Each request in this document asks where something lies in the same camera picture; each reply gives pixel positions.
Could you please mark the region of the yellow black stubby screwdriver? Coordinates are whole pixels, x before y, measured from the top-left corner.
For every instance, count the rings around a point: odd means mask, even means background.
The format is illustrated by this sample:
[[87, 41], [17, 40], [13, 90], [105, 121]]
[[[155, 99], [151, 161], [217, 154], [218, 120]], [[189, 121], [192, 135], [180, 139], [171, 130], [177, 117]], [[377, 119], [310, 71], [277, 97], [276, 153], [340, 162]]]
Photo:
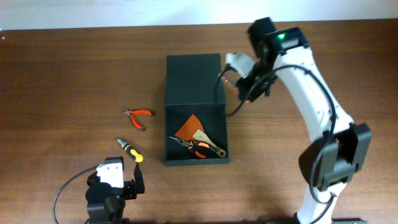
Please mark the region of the yellow black stubby screwdriver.
[[123, 141], [122, 139], [118, 139], [118, 143], [120, 143], [122, 149], [131, 157], [135, 162], [141, 163], [144, 160], [143, 155], [134, 149], [128, 142]]

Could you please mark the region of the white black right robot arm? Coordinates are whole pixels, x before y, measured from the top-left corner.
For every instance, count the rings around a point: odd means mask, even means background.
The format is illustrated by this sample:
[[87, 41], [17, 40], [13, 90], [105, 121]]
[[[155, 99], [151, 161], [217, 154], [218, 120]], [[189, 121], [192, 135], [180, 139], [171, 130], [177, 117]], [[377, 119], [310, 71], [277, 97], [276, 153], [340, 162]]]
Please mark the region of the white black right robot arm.
[[248, 29], [258, 59], [236, 53], [226, 63], [238, 72], [234, 84], [241, 103], [269, 95], [276, 80], [288, 89], [308, 129], [311, 144], [298, 159], [307, 186], [292, 223], [333, 223], [340, 193], [364, 164], [372, 134], [356, 124], [323, 79], [299, 27], [278, 30], [269, 17]]

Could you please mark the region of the black open box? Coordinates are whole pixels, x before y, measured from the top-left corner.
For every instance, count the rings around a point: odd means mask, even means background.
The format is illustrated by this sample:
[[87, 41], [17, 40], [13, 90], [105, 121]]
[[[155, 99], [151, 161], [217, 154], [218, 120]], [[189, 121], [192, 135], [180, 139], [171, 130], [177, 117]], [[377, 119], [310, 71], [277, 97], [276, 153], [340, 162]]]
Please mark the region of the black open box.
[[224, 88], [217, 84], [221, 73], [219, 54], [169, 55], [165, 80], [165, 165], [197, 166], [228, 164], [228, 156], [212, 154], [201, 159], [171, 139], [195, 115], [204, 133], [229, 153]]

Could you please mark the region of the orange black long-nose pliers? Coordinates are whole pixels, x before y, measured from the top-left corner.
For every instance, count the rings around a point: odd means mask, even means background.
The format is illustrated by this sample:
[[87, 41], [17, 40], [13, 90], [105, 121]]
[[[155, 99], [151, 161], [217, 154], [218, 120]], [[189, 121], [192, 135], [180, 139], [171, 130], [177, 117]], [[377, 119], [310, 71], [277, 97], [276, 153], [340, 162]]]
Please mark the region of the orange black long-nose pliers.
[[170, 139], [173, 139], [183, 147], [186, 147], [189, 152], [196, 155], [200, 159], [206, 159], [217, 155], [217, 149], [206, 142], [197, 140], [186, 141], [184, 139], [175, 138], [172, 136], [170, 136]]

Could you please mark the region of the orange socket rail holder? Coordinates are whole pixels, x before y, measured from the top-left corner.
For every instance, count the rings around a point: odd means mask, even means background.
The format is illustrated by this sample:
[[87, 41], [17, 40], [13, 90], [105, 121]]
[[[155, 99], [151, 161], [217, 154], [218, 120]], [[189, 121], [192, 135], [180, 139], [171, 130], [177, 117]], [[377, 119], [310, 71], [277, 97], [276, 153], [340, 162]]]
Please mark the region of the orange socket rail holder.
[[223, 85], [230, 89], [235, 95], [239, 95], [239, 88], [234, 82], [229, 80], [227, 77], [222, 77], [221, 81], [223, 82]]

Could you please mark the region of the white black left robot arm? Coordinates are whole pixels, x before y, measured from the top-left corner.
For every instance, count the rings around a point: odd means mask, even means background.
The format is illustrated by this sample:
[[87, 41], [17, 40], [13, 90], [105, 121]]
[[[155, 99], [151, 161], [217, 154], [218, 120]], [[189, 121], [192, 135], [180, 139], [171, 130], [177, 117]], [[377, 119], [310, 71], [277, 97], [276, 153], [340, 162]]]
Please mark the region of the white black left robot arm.
[[127, 200], [134, 200], [145, 192], [144, 179], [139, 164], [135, 165], [134, 178], [123, 179], [123, 163], [101, 164], [88, 181], [87, 200], [88, 223], [131, 224], [123, 213]]

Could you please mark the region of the orange scraper with wooden handle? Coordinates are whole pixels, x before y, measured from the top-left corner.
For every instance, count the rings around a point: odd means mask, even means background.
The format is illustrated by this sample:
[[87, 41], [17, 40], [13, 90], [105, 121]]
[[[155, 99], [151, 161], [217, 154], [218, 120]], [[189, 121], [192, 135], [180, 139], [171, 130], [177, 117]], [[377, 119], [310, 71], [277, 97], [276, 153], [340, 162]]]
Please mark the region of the orange scraper with wooden handle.
[[224, 158], [227, 153], [224, 149], [218, 147], [208, 136], [205, 134], [204, 127], [200, 120], [193, 114], [186, 122], [180, 127], [171, 139], [176, 140], [179, 144], [186, 147], [189, 151], [193, 152], [197, 157], [204, 159], [206, 156], [193, 149], [193, 145], [200, 146], [203, 149], [212, 150], [218, 157]]

